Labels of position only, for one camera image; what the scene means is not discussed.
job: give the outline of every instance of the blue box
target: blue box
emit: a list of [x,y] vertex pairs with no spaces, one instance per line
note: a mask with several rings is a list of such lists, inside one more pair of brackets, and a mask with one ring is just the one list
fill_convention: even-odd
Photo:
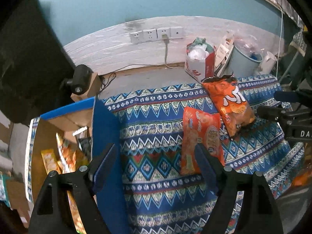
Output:
[[[41,150],[52,148],[58,157],[56,133],[74,143],[72,132],[88,126],[93,137],[92,157],[101,154],[107,143],[115,143],[120,152],[118,119],[95,98],[67,105],[32,120],[29,128],[25,157],[26,197],[35,203],[47,176]],[[130,233],[122,186],[121,157],[109,174],[103,189],[96,194],[99,211],[112,234]]]

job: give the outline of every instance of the white tissue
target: white tissue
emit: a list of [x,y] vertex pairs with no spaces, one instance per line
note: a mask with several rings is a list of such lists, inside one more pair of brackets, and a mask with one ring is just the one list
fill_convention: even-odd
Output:
[[193,60],[205,60],[209,53],[206,51],[207,45],[196,45],[193,49],[188,53],[188,57]]

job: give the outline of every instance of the orange chip bag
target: orange chip bag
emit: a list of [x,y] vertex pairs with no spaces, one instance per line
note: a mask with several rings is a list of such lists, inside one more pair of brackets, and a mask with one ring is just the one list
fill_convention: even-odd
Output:
[[232,137],[242,126],[255,120],[255,114],[244,96],[239,92],[237,79],[233,76],[207,78],[202,86],[221,114],[227,132]]
[[203,143],[210,154],[224,165],[223,149],[219,138],[220,114],[209,114],[191,107],[184,108],[181,174],[201,173],[195,160],[197,143]]

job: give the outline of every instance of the electrical outlet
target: electrical outlet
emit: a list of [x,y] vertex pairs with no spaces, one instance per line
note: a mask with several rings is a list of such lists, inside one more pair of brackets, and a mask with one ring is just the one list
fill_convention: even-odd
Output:
[[157,32],[156,32],[156,29],[143,30],[143,38],[144,38],[144,41],[153,41],[153,40],[157,40]]
[[168,38],[170,38],[170,27],[162,27],[157,29],[157,39],[162,40],[163,35],[167,34]]
[[143,31],[131,32],[129,35],[133,44],[144,42]]
[[170,27],[171,38],[183,38],[183,27],[174,26]]

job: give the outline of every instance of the blue trash can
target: blue trash can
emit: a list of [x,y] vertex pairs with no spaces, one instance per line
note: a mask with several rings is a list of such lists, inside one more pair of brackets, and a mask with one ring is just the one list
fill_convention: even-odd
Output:
[[255,69],[262,62],[261,54],[254,54],[252,59],[243,54],[234,44],[232,57],[228,64],[228,71],[233,71],[235,77],[248,77],[254,74]]

